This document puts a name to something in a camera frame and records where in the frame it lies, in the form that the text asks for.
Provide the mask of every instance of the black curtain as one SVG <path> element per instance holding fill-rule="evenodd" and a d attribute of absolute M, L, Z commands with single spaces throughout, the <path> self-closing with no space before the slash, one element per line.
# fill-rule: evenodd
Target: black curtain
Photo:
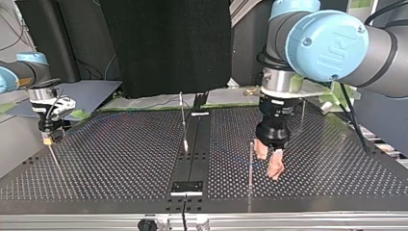
<path fill-rule="evenodd" d="M 131 97 L 203 92 L 231 77 L 228 0 L 100 0 Z"/>

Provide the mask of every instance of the robotic arm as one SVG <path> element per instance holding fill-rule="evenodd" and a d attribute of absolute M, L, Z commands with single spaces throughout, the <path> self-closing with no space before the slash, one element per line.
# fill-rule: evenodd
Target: robotic arm
<path fill-rule="evenodd" d="M 25 89 L 33 111 L 39 115 L 38 128 L 44 144 L 51 145 L 60 136 L 55 136 L 63 126 L 62 118 L 75 108 L 75 101 L 58 95 L 53 85 L 48 62 L 38 52 L 17 54 L 14 63 L 0 62 L 0 93 Z"/>
<path fill-rule="evenodd" d="M 339 81 L 392 98 L 408 96 L 408 26 L 377 29 L 346 13 L 319 8 L 319 0 L 276 0 L 272 7 L 261 54 L 265 58 L 257 57 L 264 77 L 263 120 L 256 129 L 258 141 L 272 150 L 286 148 L 290 139 L 287 118 L 299 100 L 302 77 Z M 408 19 L 406 10 L 395 14 Z"/>

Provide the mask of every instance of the bolt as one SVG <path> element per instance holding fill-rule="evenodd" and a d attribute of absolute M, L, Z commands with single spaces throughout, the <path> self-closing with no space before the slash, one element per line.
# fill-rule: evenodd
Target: bolt
<path fill-rule="evenodd" d="M 358 27 L 358 29 L 357 29 L 357 32 L 358 32 L 358 33 L 365 33 L 366 30 L 364 29 L 364 26 L 363 26 L 363 25 L 360 25 L 360 26 Z"/>
<path fill-rule="evenodd" d="M 305 38 L 305 39 L 303 40 L 303 45 L 305 45 L 305 46 L 310 46 L 310 45 L 312 45 L 312 40 L 311 40 L 310 38 Z"/>
<path fill-rule="evenodd" d="M 332 80 L 338 80 L 338 79 L 339 79 L 339 75 L 336 75 L 336 74 L 332 75 Z"/>

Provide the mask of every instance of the black perforated table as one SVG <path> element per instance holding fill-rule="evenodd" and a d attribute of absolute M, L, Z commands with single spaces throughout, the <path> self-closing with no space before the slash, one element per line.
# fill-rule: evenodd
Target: black perforated table
<path fill-rule="evenodd" d="M 255 107 L 190 116 L 183 151 L 179 111 L 106 112 L 70 130 L 0 180 L 0 214 L 222 214 L 408 211 L 408 171 L 344 122 L 306 107 L 278 182 L 250 151 Z M 172 197 L 174 182 L 203 182 L 202 196 Z"/>

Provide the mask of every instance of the white sticker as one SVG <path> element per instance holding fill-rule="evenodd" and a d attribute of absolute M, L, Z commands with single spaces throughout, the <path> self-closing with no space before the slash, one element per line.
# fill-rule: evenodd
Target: white sticker
<path fill-rule="evenodd" d="M 36 113 L 46 113 L 47 110 L 44 108 L 33 108 L 33 111 Z"/>
<path fill-rule="evenodd" d="M 279 101 L 279 100 L 274 100 L 274 99 L 272 99 L 272 103 L 279 104 L 279 105 L 284 105 L 285 104 L 284 101 Z"/>

